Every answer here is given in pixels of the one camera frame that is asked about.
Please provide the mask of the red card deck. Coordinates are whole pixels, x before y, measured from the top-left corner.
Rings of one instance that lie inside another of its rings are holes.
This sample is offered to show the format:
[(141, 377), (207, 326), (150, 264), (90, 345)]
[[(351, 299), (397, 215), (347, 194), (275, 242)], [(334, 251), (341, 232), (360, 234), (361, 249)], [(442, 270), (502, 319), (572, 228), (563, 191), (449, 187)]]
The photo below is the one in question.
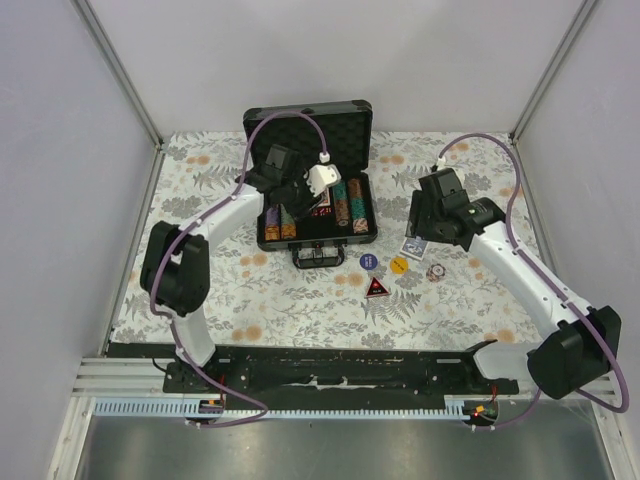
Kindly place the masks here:
[(330, 207), (330, 206), (331, 206), (331, 194), (330, 194), (330, 189), (327, 188), (322, 192), (321, 200), (318, 203), (317, 207), (318, 208), (326, 208), (326, 207)]

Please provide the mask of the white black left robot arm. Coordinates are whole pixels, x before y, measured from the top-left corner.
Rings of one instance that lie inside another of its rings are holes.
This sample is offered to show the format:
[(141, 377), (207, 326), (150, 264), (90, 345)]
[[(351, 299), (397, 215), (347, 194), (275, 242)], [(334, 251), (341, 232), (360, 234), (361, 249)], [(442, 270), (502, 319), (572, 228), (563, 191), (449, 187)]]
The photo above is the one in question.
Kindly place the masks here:
[(140, 274), (151, 312), (170, 321), (178, 356), (190, 364), (185, 373), (198, 392), (219, 384), (220, 368), (209, 360), (215, 352), (204, 315), (211, 287), (210, 257), (242, 225), (273, 205), (296, 216), (315, 208), (323, 192), (340, 180), (326, 152), (306, 164), (297, 152), (274, 145), (267, 160), (244, 170), (225, 198), (183, 224), (160, 221), (151, 229)]

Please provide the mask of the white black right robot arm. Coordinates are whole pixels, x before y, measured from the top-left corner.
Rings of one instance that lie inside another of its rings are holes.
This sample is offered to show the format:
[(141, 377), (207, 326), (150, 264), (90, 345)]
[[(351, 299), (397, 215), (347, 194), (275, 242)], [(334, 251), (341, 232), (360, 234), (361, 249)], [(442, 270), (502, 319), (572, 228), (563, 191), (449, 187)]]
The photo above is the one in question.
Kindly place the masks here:
[(407, 236), (458, 246), (503, 283), (534, 322), (541, 343), (520, 367), (548, 397), (562, 399), (613, 371), (621, 319), (609, 306), (591, 306), (515, 236), (506, 214), (489, 198), (469, 199), (451, 168), (419, 180)]

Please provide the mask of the small poker chip stack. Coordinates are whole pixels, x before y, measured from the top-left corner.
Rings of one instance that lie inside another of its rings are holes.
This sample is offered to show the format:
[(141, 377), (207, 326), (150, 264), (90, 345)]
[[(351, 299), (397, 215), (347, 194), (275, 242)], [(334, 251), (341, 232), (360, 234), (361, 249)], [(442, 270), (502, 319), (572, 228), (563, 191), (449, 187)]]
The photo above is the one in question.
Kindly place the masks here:
[(446, 268), (441, 264), (432, 264), (427, 273), (426, 278), (430, 282), (439, 282), (441, 281), (446, 274)]

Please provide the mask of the blue card deck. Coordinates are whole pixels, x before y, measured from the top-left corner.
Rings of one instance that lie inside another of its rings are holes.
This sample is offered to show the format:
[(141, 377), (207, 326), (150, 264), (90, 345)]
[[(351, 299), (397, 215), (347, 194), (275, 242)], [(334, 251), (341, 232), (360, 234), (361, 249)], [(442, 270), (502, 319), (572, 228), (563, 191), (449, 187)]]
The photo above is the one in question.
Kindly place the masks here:
[(417, 261), (422, 261), (426, 250), (428, 247), (428, 242), (419, 237), (416, 238), (405, 238), (402, 246), (400, 247), (399, 253), (402, 256), (407, 258), (411, 258)]

